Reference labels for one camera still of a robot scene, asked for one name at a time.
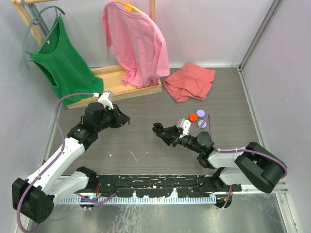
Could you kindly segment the orange round charging case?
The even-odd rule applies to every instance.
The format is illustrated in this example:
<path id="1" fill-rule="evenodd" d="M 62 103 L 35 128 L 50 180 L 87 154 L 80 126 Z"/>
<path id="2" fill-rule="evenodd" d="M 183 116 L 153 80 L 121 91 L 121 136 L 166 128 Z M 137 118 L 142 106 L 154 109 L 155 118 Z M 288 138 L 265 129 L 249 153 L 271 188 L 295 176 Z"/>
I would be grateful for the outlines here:
<path id="1" fill-rule="evenodd" d="M 195 113 L 192 113 L 189 115 L 189 121 L 190 122 L 196 122 L 198 120 L 198 115 Z"/>

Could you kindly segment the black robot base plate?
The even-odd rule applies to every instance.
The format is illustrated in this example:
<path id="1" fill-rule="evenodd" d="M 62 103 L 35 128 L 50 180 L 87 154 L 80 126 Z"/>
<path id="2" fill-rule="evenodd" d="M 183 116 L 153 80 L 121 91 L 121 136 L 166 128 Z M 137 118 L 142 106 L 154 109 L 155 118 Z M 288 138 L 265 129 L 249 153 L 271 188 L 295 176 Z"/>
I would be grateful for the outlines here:
<path id="1" fill-rule="evenodd" d="M 178 198 L 198 198 L 228 190 L 228 185 L 208 175 L 100 175 L 93 189 L 77 192 L 99 193 L 102 197 L 116 194 L 120 198 L 167 198 L 176 191 Z"/>

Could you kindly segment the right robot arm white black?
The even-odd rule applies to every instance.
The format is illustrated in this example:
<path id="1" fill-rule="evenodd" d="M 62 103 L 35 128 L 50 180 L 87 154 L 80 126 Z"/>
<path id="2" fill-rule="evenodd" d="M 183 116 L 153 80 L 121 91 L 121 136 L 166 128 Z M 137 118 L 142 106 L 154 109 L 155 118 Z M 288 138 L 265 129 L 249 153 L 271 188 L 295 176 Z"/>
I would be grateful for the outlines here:
<path id="1" fill-rule="evenodd" d="M 255 142 L 244 148 L 224 150 L 214 146 L 208 132 L 193 136 L 181 124 L 164 128 L 161 123 L 155 123 L 153 132 L 168 146 L 181 145 L 198 153 L 197 161 L 203 168 L 216 170 L 213 185 L 218 191 L 234 184 L 251 184 L 259 191 L 271 193 L 288 173 L 281 160 Z"/>

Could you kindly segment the black round charging case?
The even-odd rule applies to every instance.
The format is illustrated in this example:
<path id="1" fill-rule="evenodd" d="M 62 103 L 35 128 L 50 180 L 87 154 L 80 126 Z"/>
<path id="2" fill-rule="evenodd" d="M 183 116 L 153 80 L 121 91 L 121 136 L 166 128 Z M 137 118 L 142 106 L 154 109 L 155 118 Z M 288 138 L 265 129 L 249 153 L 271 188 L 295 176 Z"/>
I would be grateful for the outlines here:
<path id="1" fill-rule="evenodd" d="M 153 124 L 152 128 L 154 133 L 162 133 L 163 132 L 163 125 L 159 122 Z"/>

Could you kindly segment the lilac round charging case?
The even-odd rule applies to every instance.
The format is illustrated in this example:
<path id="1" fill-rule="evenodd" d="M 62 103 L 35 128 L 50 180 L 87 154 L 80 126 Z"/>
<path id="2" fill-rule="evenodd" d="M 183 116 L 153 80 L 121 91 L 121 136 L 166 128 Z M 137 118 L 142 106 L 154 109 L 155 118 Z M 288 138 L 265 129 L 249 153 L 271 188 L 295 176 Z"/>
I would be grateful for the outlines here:
<path id="1" fill-rule="evenodd" d="M 197 122 L 198 129 L 205 129 L 207 127 L 207 122 L 205 120 L 199 120 Z"/>

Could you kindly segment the lilac earbud charging case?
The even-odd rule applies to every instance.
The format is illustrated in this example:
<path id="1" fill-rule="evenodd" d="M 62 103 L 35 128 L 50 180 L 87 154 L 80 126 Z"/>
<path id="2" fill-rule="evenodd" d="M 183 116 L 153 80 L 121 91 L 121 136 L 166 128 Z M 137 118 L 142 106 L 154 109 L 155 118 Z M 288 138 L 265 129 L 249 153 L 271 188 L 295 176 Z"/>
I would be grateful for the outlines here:
<path id="1" fill-rule="evenodd" d="M 205 113 L 204 110 L 199 109 L 199 110 L 196 111 L 196 115 L 197 115 L 199 118 L 203 118 L 203 117 L 206 115 L 206 113 Z"/>

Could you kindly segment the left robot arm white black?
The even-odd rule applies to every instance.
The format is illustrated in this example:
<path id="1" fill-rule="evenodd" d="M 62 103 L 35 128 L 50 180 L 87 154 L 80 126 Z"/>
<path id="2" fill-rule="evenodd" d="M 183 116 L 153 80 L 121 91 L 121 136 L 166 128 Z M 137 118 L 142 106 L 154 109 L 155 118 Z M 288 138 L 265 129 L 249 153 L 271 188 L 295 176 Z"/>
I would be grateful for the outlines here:
<path id="1" fill-rule="evenodd" d="M 13 208 L 17 216 L 23 214 L 36 223 L 44 222 L 54 206 L 71 194 L 97 188 L 97 174 L 80 167 L 71 176 L 59 177 L 107 128 L 119 128 L 129 123 L 130 117 L 120 111 L 116 104 L 108 107 L 95 102 L 88 105 L 80 122 L 65 137 L 60 148 L 27 179 L 16 179 L 12 184 Z"/>

